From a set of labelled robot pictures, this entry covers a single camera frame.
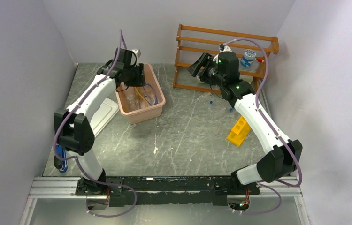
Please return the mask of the amber rubber tubing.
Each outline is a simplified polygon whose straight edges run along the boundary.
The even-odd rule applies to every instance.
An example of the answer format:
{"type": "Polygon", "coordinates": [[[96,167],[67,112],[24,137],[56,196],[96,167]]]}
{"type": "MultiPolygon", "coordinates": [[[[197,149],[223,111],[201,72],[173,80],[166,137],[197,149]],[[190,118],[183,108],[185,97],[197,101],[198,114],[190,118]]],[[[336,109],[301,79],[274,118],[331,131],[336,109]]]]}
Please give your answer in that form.
{"type": "Polygon", "coordinates": [[[147,107],[147,102],[143,96],[143,94],[141,93],[141,88],[140,87],[135,87],[134,88],[135,93],[136,93],[136,99],[138,101],[138,108],[139,109],[143,109],[147,107]]]}

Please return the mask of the blue safety glasses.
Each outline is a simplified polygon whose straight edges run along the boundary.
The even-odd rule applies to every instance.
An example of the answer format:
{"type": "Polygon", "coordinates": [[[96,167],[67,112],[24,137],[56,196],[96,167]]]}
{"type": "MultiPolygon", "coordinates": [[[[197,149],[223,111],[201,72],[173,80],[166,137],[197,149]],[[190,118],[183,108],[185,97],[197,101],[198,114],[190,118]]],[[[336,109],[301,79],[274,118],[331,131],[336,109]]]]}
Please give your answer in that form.
{"type": "Polygon", "coordinates": [[[143,97],[149,106],[158,104],[158,97],[156,95],[155,89],[148,82],[143,86],[143,97]]]}

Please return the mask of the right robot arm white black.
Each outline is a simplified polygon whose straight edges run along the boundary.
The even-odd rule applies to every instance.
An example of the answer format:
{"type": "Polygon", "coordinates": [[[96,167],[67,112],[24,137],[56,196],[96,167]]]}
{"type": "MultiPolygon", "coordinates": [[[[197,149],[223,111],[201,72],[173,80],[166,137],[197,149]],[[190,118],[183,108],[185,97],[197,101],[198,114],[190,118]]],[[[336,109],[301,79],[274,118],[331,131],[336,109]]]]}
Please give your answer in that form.
{"type": "Polygon", "coordinates": [[[221,52],[216,57],[205,52],[187,70],[200,81],[219,87],[222,98],[247,121],[264,150],[259,162],[232,173],[235,178],[230,188],[235,194],[242,194],[250,183],[271,183],[293,171],[301,173],[301,142],[291,140],[280,130],[259,103],[252,86],[240,80],[239,59],[234,52],[221,52]]]}

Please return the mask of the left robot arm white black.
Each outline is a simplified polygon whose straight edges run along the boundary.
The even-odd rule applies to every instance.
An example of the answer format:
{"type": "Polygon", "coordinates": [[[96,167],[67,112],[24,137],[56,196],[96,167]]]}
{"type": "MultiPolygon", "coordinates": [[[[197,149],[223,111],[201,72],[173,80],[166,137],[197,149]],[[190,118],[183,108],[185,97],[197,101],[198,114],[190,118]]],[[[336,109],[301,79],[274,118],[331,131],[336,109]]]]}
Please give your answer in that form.
{"type": "Polygon", "coordinates": [[[118,87],[142,87],[146,84],[144,65],[139,63],[139,49],[117,48],[114,59],[101,66],[93,82],[74,103],[54,113],[53,145],[61,146],[67,155],[54,150],[60,161],[74,160],[82,172],[82,180],[95,195],[106,191],[104,169],[92,150],[95,135],[90,122],[103,101],[118,87]]]}

